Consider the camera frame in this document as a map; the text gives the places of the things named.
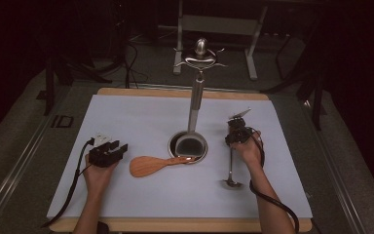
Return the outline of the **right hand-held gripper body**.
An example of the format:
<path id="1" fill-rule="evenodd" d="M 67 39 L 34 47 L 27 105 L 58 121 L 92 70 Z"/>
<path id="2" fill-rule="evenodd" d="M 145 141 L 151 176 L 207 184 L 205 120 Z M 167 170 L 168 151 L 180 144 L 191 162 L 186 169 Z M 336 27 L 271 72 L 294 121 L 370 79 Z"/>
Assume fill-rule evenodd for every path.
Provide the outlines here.
<path id="1" fill-rule="evenodd" d="M 228 134 L 225 136 L 225 142 L 227 145 L 232 143 L 245 143 L 252 136 L 252 129 L 248 127 L 244 120 L 244 115 L 250 111 L 248 108 L 238 114 L 234 114 L 229 118 Z"/>

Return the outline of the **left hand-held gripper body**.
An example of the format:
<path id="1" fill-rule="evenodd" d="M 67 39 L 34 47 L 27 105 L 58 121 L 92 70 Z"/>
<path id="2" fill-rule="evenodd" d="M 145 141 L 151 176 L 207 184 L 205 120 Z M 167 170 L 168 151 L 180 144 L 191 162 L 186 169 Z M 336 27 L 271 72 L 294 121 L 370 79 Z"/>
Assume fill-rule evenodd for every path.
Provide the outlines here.
<path id="1" fill-rule="evenodd" d="M 123 159 L 124 154 L 118 152 L 119 145 L 114 150 L 110 150 L 110 142 L 113 142 L 110 136 L 104 134 L 96 134 L 93 141 L 93 149 L 89 153 L 89 162 L 94 166 L 101 168 L 109 167 Z"/>

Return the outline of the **wooden rice paddle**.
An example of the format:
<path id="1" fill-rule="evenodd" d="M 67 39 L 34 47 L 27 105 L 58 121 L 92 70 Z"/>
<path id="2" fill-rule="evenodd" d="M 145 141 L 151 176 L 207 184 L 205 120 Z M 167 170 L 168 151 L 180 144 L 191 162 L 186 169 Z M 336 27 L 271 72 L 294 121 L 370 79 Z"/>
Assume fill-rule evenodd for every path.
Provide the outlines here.
<path id="1" fill-rule="evenodd" d="M 187 164 L 194 162 L 193 157 L 157 158 L 151 156 L 139 156 L 131 160 L 130 173 L 134 177 L 149 176 L 167 166 Z"/>

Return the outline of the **stainless steel utensil rack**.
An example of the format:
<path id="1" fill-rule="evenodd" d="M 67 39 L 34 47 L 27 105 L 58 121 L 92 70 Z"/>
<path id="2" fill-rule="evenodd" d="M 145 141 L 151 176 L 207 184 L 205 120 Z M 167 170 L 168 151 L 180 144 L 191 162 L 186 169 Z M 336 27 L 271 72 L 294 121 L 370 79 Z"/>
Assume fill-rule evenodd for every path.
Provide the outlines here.
<path id="1" fill-rule="evenodd" d="M 199 71 L 204 72 L 206 69 L 212 68 L 217 65 L 221 65 L 221 63 L 218 62 L 217 54 L 218 52 L 215 52 L 207 47 L 207 40 L 205 38 L 200 38 L 196 45 L 192 49 L 186 49 L 182 50 L 182 62 L 179 64 L 185 64 L 189 67 L 192 67 L 197 70 L 197 73 Z M 170 140 L 168 141 L 168 153 L 172 158 L 176 157 L 185 157 L 185 156 L 178 156 L 175 153 L 175 145 L 177 140 L 185 134 L 187 129 L 185 131 L 178 132 L 174 134 Z M 206 154 L 208 151 L 208 145 L 206 143 Z M 193 157 L 195 159 L 194 162 L 190 162 L 187 164 L 195 164 L 200 162 L 205 158 L 205 155 L 202 157 Z"/>

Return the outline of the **person's left hand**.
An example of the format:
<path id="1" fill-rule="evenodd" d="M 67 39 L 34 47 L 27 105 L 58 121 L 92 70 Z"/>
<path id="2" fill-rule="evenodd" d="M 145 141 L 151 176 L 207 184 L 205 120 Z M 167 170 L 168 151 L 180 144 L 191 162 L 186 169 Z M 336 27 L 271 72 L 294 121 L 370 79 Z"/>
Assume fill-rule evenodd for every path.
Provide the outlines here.
<path id="1" fill-rule="evenodd" d="M 86 158 L 86 169 L 84 170 L 84 177 L 88 191 L 93 193 L 102 193 L 108 187 L 111 176 L 117 167 L 117 163 L 101 168 L 94 166 L 89 162 L 89 158 Z"/>

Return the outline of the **person's right hand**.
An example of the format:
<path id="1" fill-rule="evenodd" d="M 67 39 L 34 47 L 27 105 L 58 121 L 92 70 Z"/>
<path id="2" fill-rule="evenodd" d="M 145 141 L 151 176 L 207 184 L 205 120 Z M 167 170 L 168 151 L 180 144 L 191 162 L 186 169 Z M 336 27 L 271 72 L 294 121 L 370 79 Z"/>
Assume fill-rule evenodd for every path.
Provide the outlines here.
<path id="1" fill-rule="evenodd" d="M 263 165 L 263 143 L 259 131 L 254 132 L 246 142 L 235 142 L 231 144 L 231 147 L 239 153 L 249 167 Z"/>

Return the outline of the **white table sheet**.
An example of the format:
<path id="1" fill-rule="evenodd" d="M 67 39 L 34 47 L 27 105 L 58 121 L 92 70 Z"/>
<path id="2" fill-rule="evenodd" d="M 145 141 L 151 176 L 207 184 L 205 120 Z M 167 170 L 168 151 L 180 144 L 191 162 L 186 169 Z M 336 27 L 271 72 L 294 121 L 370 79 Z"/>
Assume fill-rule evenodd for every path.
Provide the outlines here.
<path id="1" fill-rule="evenodd" d="M 187 127 L 190 101 L 183 97 L 92 97 L 79 134 L 66 163 L 48 215 L 80 214 L 87 189 L 73 176 L 85 142 L 104 134 L 129 146 L 114 171 L 104 197 L 104 217 L 251 218 L 258 215 L 255 195 L 247 187 L 250 176 L 244 162 L 233 156 L 233 179 L 241 189 L 223 182 L 229 171 L 225 142 L 230 116 L 250 108 L 245 122 L 260 131 L 266 160 L 264 171 L 280 200 L 298 217 L 312 215 L 295 169 L 274 105 L 268 100 L 206 98 L 199 112 L 197 131 L 207 141 L 205 158 L 190 165 L 165 167 L 141 178 L 130 174 L 136 156 L 167 159 L 168 141 Z"/>

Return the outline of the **black metal stand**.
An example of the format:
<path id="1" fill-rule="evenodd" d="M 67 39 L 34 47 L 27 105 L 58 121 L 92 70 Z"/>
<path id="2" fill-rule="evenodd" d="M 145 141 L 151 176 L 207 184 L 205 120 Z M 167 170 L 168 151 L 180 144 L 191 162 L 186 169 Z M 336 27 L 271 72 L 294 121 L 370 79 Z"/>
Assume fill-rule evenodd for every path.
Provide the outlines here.
<path id="1" fill-rule="evenodd" d="M 44 115 L 48 116 L 55 106 L 55 77 L 61 85 L 71 86 L 74 78 L 72 71 L 78 71 L 98 83 L 111 83 L 111 80 L 102 77 L 103 73 L 112 71 L 119 66 L 113 62 L 107 66 L 95 68 L 86 65 L 71 56 L 53 51 L 46 61 L 45 89 L 39 93 L 38 99 L 46 102 Z"/>
<path id="2" fill-rule="evenodd" d="M 274 94 L 293 84 L 300 82 L 300 87 L 296 92 L 296 97 L 304 103 L 314 96 L 312 107 L 312 122 L 318 131 L 320 126 L 321 99 L 324 82 L 324 66 L 320 61 L 312 58 L 317 37 L 312 33 L 305 42 L 305 49 L 296 61 L 293 69 L 287 73 L 285 79 L 280 84 L 262 90 L 262 94 Z"/>

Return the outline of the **black floor bracket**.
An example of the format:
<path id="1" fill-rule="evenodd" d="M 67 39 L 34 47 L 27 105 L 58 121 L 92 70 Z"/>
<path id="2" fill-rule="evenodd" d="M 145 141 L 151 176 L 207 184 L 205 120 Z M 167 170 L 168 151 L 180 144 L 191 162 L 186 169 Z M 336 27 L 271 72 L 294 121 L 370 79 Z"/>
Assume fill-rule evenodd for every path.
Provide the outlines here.
<path id="1" fill-rule="evenodd" d="M 73 116 L 56 115 L 51 127 L 52 128 L 70 128 L 74 122 Z"/>

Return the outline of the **aluminium floor rail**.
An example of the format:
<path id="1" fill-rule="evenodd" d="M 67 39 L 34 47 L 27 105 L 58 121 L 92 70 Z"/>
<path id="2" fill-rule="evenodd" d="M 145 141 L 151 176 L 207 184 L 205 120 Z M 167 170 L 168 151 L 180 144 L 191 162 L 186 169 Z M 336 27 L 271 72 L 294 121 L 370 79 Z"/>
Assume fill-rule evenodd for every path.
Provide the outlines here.
<path id="1" fill-rule="evenodd" d="M 326 171 L 352 234 L 366 234 L 360 215 L 359 184 L 367 182 L 368 170 L 355 141 L 333 105 L 318 105 L 319 126 L 314 123 L 316 107 L 311 101 L 302 105 L 314 128 Z"/>
<path id="2" fill-rule="evenodd" d="M 0 124 L 0 234 L 53 234 L 40 227 L 45 218 L 34 211 L 41 205 L 39 189 L 28 192 L 26 174 L 62 100 L 50 112 L 32 97 L 18 100 Z"/>

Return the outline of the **white metal desk frame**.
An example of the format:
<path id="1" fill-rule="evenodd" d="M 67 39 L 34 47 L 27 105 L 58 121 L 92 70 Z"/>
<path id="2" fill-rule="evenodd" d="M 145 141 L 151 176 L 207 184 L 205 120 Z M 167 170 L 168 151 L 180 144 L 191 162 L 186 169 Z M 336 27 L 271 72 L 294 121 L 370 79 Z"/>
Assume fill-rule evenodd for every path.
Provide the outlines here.
<path id="1" fill-rule="evenodd" d="M 244 50 L 245 61 L 247 65 L 250 80 L 257 80 L 256 65 L 253 59 L 253 53 L 256 48 L 257 41 L 261 34 L 264 19 L 267 15 L 268 7 L 261 6 L 257 19 L 232 19 L 211 16 L 186 15 L 183 12 L 183 0 L 178 0 L 177 14 L 177 42 L 175 48 L 173 73 L 179 75 L 182 62 L 183 42 L 182 36 L 184 31 L 234 34 L 251 36 L 250 45 Z"/>

